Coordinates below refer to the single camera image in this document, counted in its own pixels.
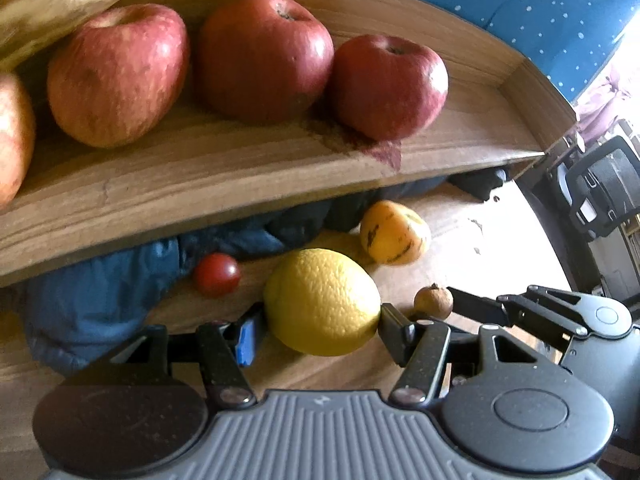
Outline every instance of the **blue fabric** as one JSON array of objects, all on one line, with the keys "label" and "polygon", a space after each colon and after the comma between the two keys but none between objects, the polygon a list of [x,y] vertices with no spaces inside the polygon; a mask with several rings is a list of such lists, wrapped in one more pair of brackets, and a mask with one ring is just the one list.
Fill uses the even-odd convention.
[{"label": "blue fabric", "polygon": [[571,101],[615,51],[640,0],[423,0],[518,49]]},{"label": "blue fabric", "polygon": [[[129,338],[168,289],[206,254],[279,254],[323,227],[350,231],[377,200],[418,195],[445,177],[323,200],[211,226],[53,270],[12,286],[34,359],[69,375]],[[245,340],[252,337],[244,334]],[[243,354],[242,362],[252,360]]]}]

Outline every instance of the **yellow citrus fruit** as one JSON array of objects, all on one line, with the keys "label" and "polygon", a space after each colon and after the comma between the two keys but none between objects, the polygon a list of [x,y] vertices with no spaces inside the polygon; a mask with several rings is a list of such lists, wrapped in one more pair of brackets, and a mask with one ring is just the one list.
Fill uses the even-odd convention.
[{"label": "yellow citrus fruit", "polygon": [[411,264],[431,245],[431,230],[415,211],[381,200],[362,217],[360,243],[379,264]]},{"label": "yellow citrus fruit", "polygon": [[378,328],[380,293],[344,254],[306,249],[286,256],[264,287],[269,330],[298,352],[344,355]]}]

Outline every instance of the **lemon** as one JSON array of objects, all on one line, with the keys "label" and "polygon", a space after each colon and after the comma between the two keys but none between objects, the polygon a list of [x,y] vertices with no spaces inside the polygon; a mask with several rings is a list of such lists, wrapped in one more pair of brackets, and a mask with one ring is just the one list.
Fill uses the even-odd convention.
[{"label": "lemon", "polygon": [[344,254],[306,249],[286,256],[264,287],[271,333],[305,354],[344,355],[366,343],[380,317],[371,277]]}]

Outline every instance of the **purple fabric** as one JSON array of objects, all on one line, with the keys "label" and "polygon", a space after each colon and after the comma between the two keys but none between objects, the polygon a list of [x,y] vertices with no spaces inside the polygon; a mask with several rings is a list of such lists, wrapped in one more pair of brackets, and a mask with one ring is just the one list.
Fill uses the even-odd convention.
[{"label": "purple fabric", "polygon": [[631,99],[628,80],[610,62],[591,87],[578,100],[578,128],[587,147],[625,117],[624,110]]}]

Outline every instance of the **office chair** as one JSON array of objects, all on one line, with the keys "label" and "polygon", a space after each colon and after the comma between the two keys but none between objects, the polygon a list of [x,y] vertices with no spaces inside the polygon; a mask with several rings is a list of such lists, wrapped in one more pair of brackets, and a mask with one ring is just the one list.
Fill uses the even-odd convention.
[{"label": "office chair", "polygon": [[571,222],[587,240],[640,213],[640,159],[626,137],[612,137],[570,168],[559,164],[556,178]]}]

